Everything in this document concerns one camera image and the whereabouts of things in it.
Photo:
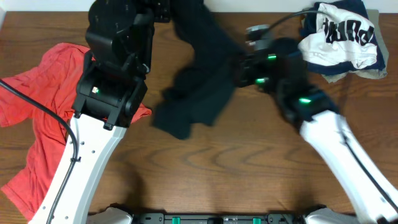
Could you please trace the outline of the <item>black t-shirt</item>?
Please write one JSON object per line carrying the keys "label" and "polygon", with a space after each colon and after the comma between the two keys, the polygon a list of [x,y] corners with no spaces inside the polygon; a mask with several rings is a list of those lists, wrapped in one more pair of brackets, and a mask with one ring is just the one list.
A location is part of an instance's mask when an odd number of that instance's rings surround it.
{"label": "black t-shirt", "polygon": [[235,89],[231,59],[243,49],[203,1],[173,0],[170,9],[175,32],[192,46],[194,59],[162,92],[152,125],[177,139],[188,139],[193,124],[212,126],[231,98]]}

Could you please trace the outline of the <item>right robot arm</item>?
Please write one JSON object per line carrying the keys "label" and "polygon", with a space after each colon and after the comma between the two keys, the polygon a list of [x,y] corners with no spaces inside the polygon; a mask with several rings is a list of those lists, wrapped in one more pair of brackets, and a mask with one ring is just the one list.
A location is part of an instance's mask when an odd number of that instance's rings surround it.
{"label": "right robot arm", "polygon": [[282,117],[318,152],[348,196],[356,223],[397,223],[397,189],[360,145],[339,107],[310,83],[294,39],[249,40],[253,53],[237,62],[239,87],[257,85]]}

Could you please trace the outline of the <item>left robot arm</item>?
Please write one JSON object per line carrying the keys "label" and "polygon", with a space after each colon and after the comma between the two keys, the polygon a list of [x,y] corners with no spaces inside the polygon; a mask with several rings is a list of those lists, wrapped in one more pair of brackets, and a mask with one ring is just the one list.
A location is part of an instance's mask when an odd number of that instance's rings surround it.
{"label": "left robot arm", "polygon": [[95,1],[89,10],[83,73],[76,86],[67,143],[32,223],[130,222],[125,212],[90,217],[109,158],[145,94],[154,25],[170,20],[163,0]]}

